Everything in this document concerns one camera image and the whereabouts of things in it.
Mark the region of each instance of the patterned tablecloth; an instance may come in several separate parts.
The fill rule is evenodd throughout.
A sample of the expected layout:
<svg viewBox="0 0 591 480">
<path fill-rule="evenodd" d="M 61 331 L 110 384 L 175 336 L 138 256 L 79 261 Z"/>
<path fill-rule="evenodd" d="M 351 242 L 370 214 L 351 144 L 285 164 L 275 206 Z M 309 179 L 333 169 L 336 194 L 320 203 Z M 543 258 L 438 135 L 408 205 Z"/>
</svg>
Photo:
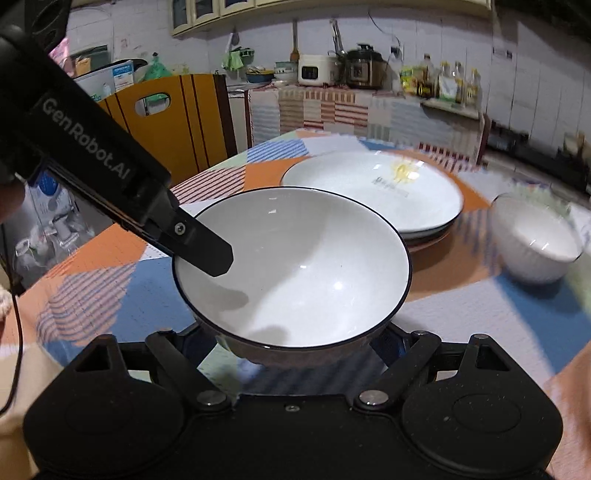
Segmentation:
<svg viewBox="0 0 591 480">
<path fill-rule="evenodd" d="M 232 193 L 278 185 L 283 173 L 307 156 L 368 148 L 401 152 L 350 135 L 297 130 L 232 157 L 173 191 L 195 214 Z M 493 336 L 544 387 L 563 415 L 563 441 L 551 472 L 564 480 L 591 478 L 591 257 L 584 254 L 558 284 L 532 289 L 513 283 L 502 272 L 491 240 L 489 203 L 497 194 L 515 190 L 538 196 L 568 215 L 585 240 L 591 215 L 551 199 L 543 185 L 502 177 L 454 157 L 415 150 L 404 154 L 449 172 L 464 194 L 465 207 L 451 235 L 412 255 L 413 283 L 394 322 L 409 332 L 429 330 L 449 342 L 466 342 L 475 332 Z M 119 226 L 51 270 L 20 298 L 19 306 L 26 350 L 16 403 L 0 419 L 0 471 L 2 436 L 18 431 L 35 397 L 96 335 L 113 333 L 121 342 L 138 341 L 159 328 L 181 330 L 193 322 L 174 286 L 170 258 Z M 12 380 L 17 339 L 11 314 L 0 342 L 1 404 Z M 280 371 L 238 359 L 219 346 L 200 366 L 231 394 L 352 394 L 382 368 L 370 348 L 336 365 Z"/>
</svg>

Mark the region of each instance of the white appliance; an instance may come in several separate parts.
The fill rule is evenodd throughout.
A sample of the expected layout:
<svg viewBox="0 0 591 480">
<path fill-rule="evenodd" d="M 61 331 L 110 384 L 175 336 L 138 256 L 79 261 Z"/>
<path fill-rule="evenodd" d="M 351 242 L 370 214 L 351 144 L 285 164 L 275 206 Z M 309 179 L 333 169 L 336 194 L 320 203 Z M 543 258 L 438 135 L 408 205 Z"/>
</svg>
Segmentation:
<svg viewBox="0 0 591 480">
<path fill-rule="evenodd" d="M 74 81 L 96 102 L 134 84 L 134 61 L 127 60 L 86 73 Z"/>
<path fill-rule="evenodd" d="M 339 62 L 330 55 L 300 55 L 298 82 L 300 85 L 322 87 L 339 80 Z"/>
</svg>

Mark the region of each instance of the yellow chair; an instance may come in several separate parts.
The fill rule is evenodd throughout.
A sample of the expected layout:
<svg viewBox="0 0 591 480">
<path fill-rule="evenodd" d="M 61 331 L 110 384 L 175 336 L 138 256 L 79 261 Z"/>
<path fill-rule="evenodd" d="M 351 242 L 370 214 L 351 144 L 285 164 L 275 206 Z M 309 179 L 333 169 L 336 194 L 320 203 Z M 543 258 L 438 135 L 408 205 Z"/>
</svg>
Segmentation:
<svg viewBox="0 0 591 480">
<path fill-rule="evenodd" d="M 168 100 L 151 100 L 159 94 Z M 99 104 L 170 171 L 171 186 L 237 153 L 223 75 L 149 80 Z"/>
</svg>

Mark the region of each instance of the pressure cooker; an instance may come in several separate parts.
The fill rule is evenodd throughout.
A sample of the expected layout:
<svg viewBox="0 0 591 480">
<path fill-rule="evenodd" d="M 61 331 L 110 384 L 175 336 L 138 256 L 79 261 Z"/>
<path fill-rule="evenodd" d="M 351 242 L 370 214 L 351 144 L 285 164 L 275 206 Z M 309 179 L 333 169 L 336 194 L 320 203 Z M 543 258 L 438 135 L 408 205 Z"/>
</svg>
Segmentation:
<svg viewBox="0 0 591 480">
<path fill-rule="evenodd" d="M 351 88 L 380 89 L 387 64 L 382 56 L 367 43 L 358 43 L 356 50 L 346 55 L 346 81 Z"/>
</svg>

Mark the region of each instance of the rice cooker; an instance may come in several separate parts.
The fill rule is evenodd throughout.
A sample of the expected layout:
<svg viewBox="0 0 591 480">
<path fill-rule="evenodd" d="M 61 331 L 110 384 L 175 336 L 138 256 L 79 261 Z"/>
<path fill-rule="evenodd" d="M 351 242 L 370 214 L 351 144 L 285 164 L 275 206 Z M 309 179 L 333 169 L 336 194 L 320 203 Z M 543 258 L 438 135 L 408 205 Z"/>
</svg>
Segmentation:
<svg viewBox="0 0 591 480">
<path fill-rule="evenodd" d="M 300 55 L 298 82 L 300 85 L 334 85 L 339 81 L 339 61 L 330 55 Z"/>
</svg>

